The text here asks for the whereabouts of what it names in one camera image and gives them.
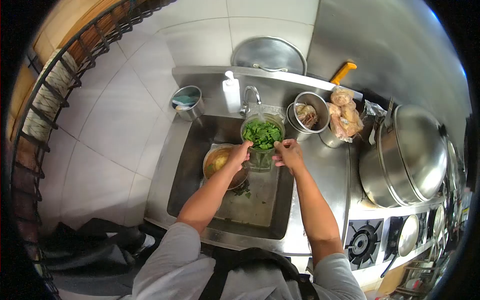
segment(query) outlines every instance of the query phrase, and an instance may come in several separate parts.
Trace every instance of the sink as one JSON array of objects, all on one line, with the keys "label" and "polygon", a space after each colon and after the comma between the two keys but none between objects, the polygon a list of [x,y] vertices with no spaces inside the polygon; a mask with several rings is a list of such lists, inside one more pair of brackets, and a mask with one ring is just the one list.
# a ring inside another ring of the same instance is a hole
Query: sink
[{"label": "sink", "polygon": [[[192,122],[180,155],[167,213],[177,217],[188,198],[204,179],[202,164],[212,144],[241,144],[243,119],[203,115]],[[251,196],[227,191],[209,228],[280,240],[287,230],[293,192],[293,177],[287,168],[273,166],[270,172],[250,172]]]}]

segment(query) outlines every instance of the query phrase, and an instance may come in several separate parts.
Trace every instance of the tiled wall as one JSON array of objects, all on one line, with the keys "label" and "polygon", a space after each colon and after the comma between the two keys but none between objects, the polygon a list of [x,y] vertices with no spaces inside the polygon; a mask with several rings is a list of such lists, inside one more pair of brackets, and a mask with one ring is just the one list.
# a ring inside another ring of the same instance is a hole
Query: tiled wall
[{"label": "tiled wall", "polygon": [[45,228],[97,216],[142,221],[175,111],[175,66],[229,65],[251,36],[277,36],[307,54],[318,0],[178,0],[124,34],[82,77],[49,141],[41,181]]},{"label": "tiled wall", "polygon": [[145,19],[124,35],[121,46],[111,44],[60,113],[40,181],[44,231],[59,221],[78,228],[92,217],[127,226],[142,222],[175,117],[167,103],[178,89],[165,38],[145,31],[148,26]]},{"label": "tiled wall", "polygon": [[151,18],[177,66],[229,66],[235,46],[252,36],[283,38],[307,57],[317,7],[318,0],[178,0]]}]

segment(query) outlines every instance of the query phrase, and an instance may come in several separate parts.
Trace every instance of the black apron strap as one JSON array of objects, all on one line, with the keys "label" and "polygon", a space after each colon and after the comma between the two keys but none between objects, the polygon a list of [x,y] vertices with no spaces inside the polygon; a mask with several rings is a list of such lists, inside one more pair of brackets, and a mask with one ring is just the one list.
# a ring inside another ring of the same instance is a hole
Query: black apron strap
[{"label": "black apron strap", "polygon": [[213,275],[208,280],[199,300],[218,300],[222,295],[229,271],[251,263],[274,263],[280,268],[285,280],[295,280],[304,300],[318,300],[318,294],[306,274],[300,275],[295,266],[284,256],[260,249],[248,248],[242,251],[216,249]]}]

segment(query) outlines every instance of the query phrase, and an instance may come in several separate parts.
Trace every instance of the green leafy vegetable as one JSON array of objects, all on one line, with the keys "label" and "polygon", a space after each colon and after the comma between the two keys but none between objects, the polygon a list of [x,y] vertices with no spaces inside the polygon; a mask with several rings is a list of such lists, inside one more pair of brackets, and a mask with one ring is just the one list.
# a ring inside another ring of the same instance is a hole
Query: green leafy vegetable
[{"label": "green leafy vegetable", "polygon": [[282,134],[280,129],[270,122],[260,122],[253,120],[243,129],[243,138],[253,142],[253,148],[258,150],[268,150],[273,148],[275,141],[281,141]]}]

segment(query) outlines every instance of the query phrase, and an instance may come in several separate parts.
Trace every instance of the soap dispenser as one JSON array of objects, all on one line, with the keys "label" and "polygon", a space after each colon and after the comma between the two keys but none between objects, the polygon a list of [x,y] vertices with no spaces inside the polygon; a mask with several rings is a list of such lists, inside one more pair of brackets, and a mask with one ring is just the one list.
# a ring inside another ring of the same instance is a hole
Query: soap dispenser
[{"label": "soap dispenser", "polygon": [[222,86],[228,112],[239,112],[241,107],[239,80],[233,78],[232,71],[226,71],[225,76],[228,77],[228,79],[223,81]]}]

